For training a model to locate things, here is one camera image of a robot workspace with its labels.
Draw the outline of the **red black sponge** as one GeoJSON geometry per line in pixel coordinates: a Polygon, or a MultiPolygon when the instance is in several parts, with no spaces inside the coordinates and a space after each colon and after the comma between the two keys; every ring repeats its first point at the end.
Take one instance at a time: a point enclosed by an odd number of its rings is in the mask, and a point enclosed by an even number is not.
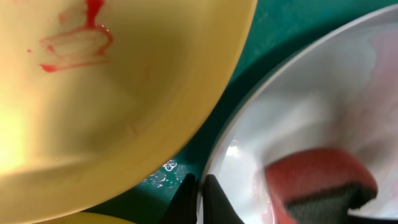
{"type": "Polygon", "coordinates": [[[377,183],[352,154],[318,148],[283,157],[264,171],[281,224],[347,223],[348,210],[375,199],[377,183]]]}

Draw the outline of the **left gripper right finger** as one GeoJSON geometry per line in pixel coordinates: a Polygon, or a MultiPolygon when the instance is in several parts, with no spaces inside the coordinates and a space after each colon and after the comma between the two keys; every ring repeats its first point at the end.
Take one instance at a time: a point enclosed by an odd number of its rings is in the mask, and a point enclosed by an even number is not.
{"type": "Polygon", "coordinates": [[[244,224],[213,174],[207,175],[203,184],[203,223],[244,224]]]}

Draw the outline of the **light blue plate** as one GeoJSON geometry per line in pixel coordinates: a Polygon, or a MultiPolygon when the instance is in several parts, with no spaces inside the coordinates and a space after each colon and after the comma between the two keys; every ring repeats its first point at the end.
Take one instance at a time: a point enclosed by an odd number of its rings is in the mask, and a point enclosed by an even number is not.
{"type": "Polygon", "coordinates": [[[379,193],[353,213],[397,220],[397,6],[355,19],[293,54],[243,98],[204,174],[244,223],[275,223],[264,168],[337,146],[372,172],[379,193]]]}

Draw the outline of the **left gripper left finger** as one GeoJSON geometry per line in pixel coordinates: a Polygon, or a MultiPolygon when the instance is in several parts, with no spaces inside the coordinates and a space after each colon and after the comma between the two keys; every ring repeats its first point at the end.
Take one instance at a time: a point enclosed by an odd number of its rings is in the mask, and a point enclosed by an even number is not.
{"type": "Polygon", "coordinates": [[[158,224],[196,224],[197,194],[197,179],[194,174],[189,173],[178,187],[158,224]]]}

